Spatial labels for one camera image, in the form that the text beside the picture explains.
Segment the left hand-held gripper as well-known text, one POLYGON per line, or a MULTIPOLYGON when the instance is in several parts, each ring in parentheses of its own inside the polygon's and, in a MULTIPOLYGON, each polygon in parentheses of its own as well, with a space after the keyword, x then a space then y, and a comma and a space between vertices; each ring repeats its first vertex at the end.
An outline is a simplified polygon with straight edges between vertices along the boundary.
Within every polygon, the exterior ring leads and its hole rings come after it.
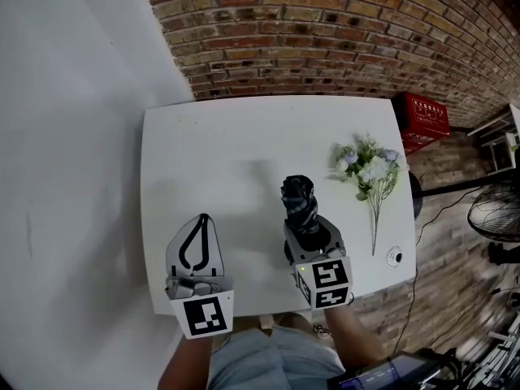
POLYGON ((169 276, 165 292, 188 340, 230 332, 233 326, 234 290, 224 276, 222 254, 213 219, 200 214, 172 238, 166 250, 169 276))

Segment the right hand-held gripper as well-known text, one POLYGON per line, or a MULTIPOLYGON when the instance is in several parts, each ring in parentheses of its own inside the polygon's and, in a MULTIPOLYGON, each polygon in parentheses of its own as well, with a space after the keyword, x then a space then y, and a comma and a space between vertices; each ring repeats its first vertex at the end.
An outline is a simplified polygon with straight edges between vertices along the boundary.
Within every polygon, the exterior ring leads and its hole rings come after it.
POLYGON ((352 298, 352 268, 340 230, 318 217, 320 249, 305 251, 284 223, 284 254, 296 288, 293 311, 324 310, 347 305, 352 298))

